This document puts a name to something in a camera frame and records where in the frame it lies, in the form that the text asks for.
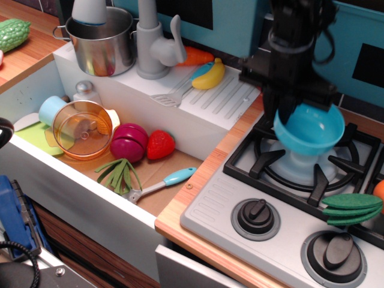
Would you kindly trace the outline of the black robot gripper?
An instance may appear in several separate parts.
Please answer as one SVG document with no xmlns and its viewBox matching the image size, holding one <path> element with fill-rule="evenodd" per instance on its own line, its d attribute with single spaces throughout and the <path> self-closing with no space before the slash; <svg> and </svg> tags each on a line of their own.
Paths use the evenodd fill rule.
<svg viewBox="0 0 384 288">
<path fill-rule="evenodd" d="M 337 88 L 313 68 L 314 47 L 292 54 L 258 49 L 239 61 L 239 79 L 262 89 L 265 118 L 286 125 L 301 103 L 328 111 Z"/>
</svg>

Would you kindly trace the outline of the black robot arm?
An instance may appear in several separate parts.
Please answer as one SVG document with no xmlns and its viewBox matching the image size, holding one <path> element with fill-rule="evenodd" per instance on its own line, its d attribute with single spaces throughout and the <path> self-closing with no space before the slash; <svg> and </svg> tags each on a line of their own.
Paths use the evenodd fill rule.
<svg viewBox="0 0 384 288">
<path fill-rule="evenodd" d="M 258 50 L 240 60 L 241 81 L 261 88 L 266 123 L 276 116 L 286 124 L 302 103 L 328 111 L 337 87 L 318 75 L 313 64 L 325 65 L 335 56 L 328 27 L 335 22 L 332 1 L 271 1 L 269 52 Z"/>
</svg>

